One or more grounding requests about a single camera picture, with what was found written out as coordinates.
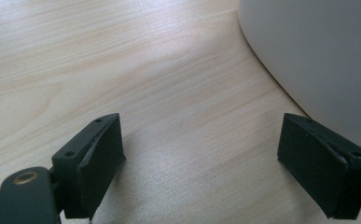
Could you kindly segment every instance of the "wood grain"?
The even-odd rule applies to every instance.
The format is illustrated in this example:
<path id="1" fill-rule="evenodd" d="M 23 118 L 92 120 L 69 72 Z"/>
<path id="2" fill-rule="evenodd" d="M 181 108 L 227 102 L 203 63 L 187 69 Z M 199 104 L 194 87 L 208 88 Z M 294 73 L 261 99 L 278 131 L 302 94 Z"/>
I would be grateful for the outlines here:
<path id="1" fill-rule="evenodd" d="M 302 111 L 237 5 L 0 1 L 0 184 L 119 112 L 128 161 L 94 223 L 354 223 L 327 220 L 277 161 L 283 113 Z"/>

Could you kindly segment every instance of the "wood grain pattern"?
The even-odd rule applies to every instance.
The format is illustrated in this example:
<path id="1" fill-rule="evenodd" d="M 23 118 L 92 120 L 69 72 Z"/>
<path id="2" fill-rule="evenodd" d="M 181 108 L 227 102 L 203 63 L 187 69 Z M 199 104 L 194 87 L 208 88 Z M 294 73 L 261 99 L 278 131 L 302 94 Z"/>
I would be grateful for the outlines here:
<path id="1" fill-rule="evenodd" d="M 354 223 L 327 220 L 277 161 L 283 113 L 302 111 L 237 4 L 0 1 L 0 184 L 119 112 L 128 161 L 94 223 Z"/>

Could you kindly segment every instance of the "black bracket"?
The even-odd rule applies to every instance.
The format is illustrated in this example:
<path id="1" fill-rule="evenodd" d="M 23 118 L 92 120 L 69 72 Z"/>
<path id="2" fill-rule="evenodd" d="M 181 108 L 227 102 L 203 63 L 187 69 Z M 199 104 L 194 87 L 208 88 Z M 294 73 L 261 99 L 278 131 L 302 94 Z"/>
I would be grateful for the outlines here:
<path id="1" fill-rule="evenodd" d="M 62 210 L 92 219 L 125 160 L 119 114 L 94 120 L 55 153 L 50 170 L 24 169 L 3 182 L 0 224 L 57 224 Z"/>
<path id="2" fill-rule="evenodd" d="M 357 218 L 361 147 L 315 120 L 285 114 L 278 159 L 327 217 Z"/>

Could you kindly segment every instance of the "wooden surface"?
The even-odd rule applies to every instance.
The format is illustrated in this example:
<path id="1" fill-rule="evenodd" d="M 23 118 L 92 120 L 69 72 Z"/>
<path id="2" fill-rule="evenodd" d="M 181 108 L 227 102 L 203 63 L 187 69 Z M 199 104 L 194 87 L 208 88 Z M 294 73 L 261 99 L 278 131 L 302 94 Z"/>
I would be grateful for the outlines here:
<path id="1" fill-rule="evenodd" d="M 93 223 L 354 223 L 326 219 L 277 161 L 283 113 L 302 111 L 237 5 L 0 1 L 0 184 L 119 112 L 128 161 Z"/>

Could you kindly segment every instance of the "gray curved surface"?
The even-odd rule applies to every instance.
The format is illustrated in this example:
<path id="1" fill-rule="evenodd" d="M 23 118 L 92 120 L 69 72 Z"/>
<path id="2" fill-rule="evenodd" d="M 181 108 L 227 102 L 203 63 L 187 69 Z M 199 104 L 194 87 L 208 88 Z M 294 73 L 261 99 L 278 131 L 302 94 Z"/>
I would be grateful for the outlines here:
<path id="1" fill-rule="evenodd" d="M 241 0 L 239 19 L 308 115 L 361 146 L 361 1 Z"/>

